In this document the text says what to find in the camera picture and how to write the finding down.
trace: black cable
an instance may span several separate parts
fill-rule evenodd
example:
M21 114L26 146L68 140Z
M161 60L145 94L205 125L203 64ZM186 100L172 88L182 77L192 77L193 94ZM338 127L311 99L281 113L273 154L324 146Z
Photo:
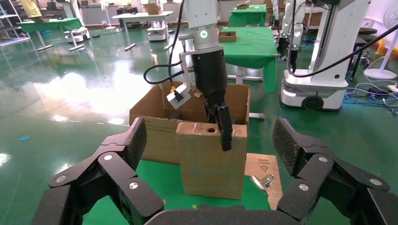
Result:
M295 13L295 12L296 12L296 0L293 0L293 12L294 12L294 15L293 15L293 18L292 18L292 23L294 23L294 17L296 16L296 13ZM393 28L389 29L388 31L384 32L384 33L381 34L380 36L376 37L376 38L373 39L371 42L369 42L369 43L367 43L366 45L362 46L360 49L354 51L353 53L347 55L346 57L340 59L339 61L337 61L337 62L331 64L330 66L327 66L327 67L325 67L325 68L323 68L323 69L321 69L321 70L319 70L319 71L317 71L317 72L313 72L313 73L310 73L310 74L307 74L307 75L303 75L303 76L298 76L298 75L294 74L294 73L291 71L291 67L290 67L290 55L291 55L291 48L292 48L293 45L289 45L289 51L288 51L288 57L287 57L287 71L289 72L290 75L292 75L292 76L294 76L294 77L310 77L310 76L314 76L314 75L320 74L320 73L325 72L326 70L331 69L331 68L337 66L338 64L340 64L340 63L342 63L342 62L344 62L344 61L350 59L352 56L357 55L359 52L363 51L364 49L369 48L371 45L373 45L373 44L376 43L377 41L381 40L381 39L384 38L385 36L391 34L391 33L392 33L393 31L395 31L396 29L398 29L398 24L395 25ZM294 26L291 28L291 33L293 33L293 32L294 32Z
M173 45L171 46L171 52L170 52L170 56L168 58L168 63L169 64L171 64L171 61L173 59L174 46L176 45L176 42L177 42L177 39L178 39L178 34L180 33L181 19L183 17L184 2L185 2L185 0L182 0L181 1L181 5L180 5L180 12L179 12L179 15L178 15L177 30L176 30L176 34L174 35ZM168 68L168 76L171 77L171 67ZM170 79L170 83L171 83L171 86L174 87L174 82L173 82L172 79Z
M149 80L146 78L146 75L147 75L147 73L148 73L150 70L152 70L152 69L159 68L159 67L168 67L168 68L171 68L171 67L178 66L178 65L180 65L181 63L182 63L182 62L179 61L178 63L171 64L171 65L155 65L155 66L149 67L149 68L144 72L144 80L145 80L148 84L161 84L161 83L163 83L163 82L165 82L165 81L167 81L167 80L171 80L172 78L174 78L174 77L176 77L176 76L178 76L178 75L181 75L181 74L183 74L184 72L183 72L183 71L180 71L180 72L178 72L178 73L176 73L176 74L173 74L173 75L171 75L171 76L168 76L168 77L166 77L166 78L164 78L163 80L160 80L160 81L149 81Z

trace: cardboard sheet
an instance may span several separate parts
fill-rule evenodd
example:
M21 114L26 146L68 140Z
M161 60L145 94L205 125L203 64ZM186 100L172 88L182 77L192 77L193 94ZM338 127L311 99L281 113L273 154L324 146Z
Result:
M282 198L282 185L279 176L278 161L276 156L252 154L246 156L245 175L265 178L268 174L274 176L273 185L269 188L268 202L272 210L276 210L279 200Z

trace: metal pole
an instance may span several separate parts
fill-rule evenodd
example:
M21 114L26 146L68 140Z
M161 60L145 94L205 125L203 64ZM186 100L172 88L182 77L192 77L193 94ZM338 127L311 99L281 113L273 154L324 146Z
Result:
M38 35L38 39L40 40L41 46L46 47L46 45L44 44L43 38L41 37L41 34L39 31L36 31L36 34Z

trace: white robot body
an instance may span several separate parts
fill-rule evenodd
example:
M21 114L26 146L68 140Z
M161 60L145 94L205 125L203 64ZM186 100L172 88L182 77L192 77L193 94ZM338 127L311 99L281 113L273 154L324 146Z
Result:
M297 69L296 76L319 71L352 53L368 0L343 1L324 10L309 69ZM349 60L311 77L295 77L287 70L281 90L281 102L287 106L313 110L341 108L348 83L345 81Z

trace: blue object on floor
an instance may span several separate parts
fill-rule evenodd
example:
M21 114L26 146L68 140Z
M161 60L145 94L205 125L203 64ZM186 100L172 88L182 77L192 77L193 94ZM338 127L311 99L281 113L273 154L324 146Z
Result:
M51 34L51 30L42 30L41 34Z
M29 140L29 136L21 137L20 140L21 140L21 142L25 142L25 141Z

